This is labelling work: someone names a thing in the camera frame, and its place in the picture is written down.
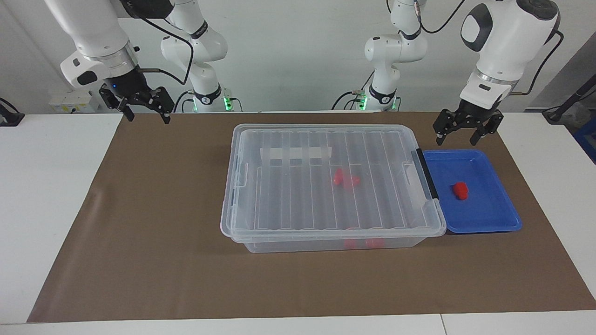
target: blue tray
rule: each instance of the blue tray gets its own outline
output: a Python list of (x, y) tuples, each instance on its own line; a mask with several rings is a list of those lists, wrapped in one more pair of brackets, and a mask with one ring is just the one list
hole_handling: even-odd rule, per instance
[[(424, 152), (439, 195), (447, 229), (457, 234), (516, 231), (522, 220), (488, 157), (479, 150)], [(468, 185), (468, 199), (459, 200), (452, 187)]]

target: red toy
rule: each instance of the red toy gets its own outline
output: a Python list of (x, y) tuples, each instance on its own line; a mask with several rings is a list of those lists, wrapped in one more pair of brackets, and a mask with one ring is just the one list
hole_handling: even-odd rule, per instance
[(466, 185), (465, 182), (456, 182), (455, 185), (453, 185), (453, 193), (455, 193), (457, 199), (468, 199), (468, 185)]

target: white wall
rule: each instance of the white wall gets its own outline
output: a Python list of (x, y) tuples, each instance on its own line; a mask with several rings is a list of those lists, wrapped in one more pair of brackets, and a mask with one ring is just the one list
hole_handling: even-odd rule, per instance
[[(0, 1), (23, 23), (52, 63), (59, 64), (74, 50), (73, 42), (42, 0)], [(478, 2), (466, 2), (444, 31), (429, 36), (429, 53), (423, 61), (400, 66), (402, 110), (457, 107), (459, 93), (477, 61), (477, 55), (461, 42), (459, 28)], [(440, 25), (457, 3), (459, 0), (429, 1), (424, 12), (426, 25)], [(228, 40), (227, 58), (213, 64), (219, 79), (242, 99), (246, 110), (330, 108), (341, 93), (360, 88), (372, 70), (364, 58), (366, 40), (395, 33), (382, 0), (201, 0), (200, 4), (210, 26)], [(544, 68), (535, 93), (510, 97), (502, 110), (524, 110), (596, 30), (592, 24), (596, 1), (559, 0), (558, 5), (565, 43)], [(161, 32), (138, 20), (121, 19), (121, 24), (133, 44), (141, 47), (143, 67), (162, 67), (183, 75), (161, 56)], [(519, 89), (527, 87), (550, 46), (529, 66)], [(0, 57), (4, 67), (6, 57)], [(147, 76), (150, 84), (164, 85), (173, 98), (183, 91), (163, 75)], [(6, 85), (4, 78), (0, 80), (0, 87)]]
[[(561, 72), (532, 103), (533, 108), (558, 106), (596, 74), (596, 33), (583, 45)], [(596, 95), (582, 101), (588, 108), (596, 107)]]
[(0, 1), (0, 97), (23, 113), (50, 113), (49, 89), (65, 91), (66, 86)]

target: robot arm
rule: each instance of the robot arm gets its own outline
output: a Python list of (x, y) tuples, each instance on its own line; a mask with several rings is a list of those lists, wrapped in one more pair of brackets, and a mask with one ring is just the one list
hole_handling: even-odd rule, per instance
[[(189, 79), (193, 84), (197, 111), (232, 110), (231, 93), (220, 85), (215, 70), (206, 63), (224, 59), (228, 53), (226, 40), (209, 27), (196, 0), (175, 0), (174, 4), (168, 18), (172, 25), (187, 33), (194, 48)], [(186, 43), (167, 36), (162, 40), (162, 54), (180, 68), (187, 69), (190, 53)]]
[(490, 1), (474, 7), (461, 38), (480, 54), (455, 112), (444, 109), (433, 127), (441, 145), (447, 134), (476, 128), (472, 145), (494, 134), (503, 119), (497, 107), (522, 78), (527, 64), (558, 33), (560, 15), (550, 0)]
[[(420, 10), (426, 0), (420, 1)], [(368, 40), (365, 55), (375, 71), (372, 83), (366, 88), (365, 109), (388, 110), (395, 100), (399, 70), (396, 63), (411, 63), (424, 58), (428, 49), (426, 37), (421, 36), (420, 22), (414, 0), (395, 0), (391, 21), (397, 35), (381, 35)]]
[[(126, 0), (125, 9), (136, 17), (166, 17), (173, 10), (170, 0)], [(48, 8), (77, 48), (60, 67), (75, 87), (103, 80), (100, 94), (108, 108), (121, 111), (129, 121), (134, 114), (128, 105), (145, 106), (158, 112), (164, 122), (174, 103), (163, 87), (151, 89), (139, 71), (135, 50), (118, 24), (108, 0), (45, 0)]]

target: clear plastic container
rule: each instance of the clear plastic container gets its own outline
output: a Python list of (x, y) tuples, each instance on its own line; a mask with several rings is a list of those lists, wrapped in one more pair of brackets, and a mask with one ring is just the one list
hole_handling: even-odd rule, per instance
[(412, 247), (441, 236), (445, 219), (417, 150), (401, 125), (239, 125), (221, 230), (254, 253)]

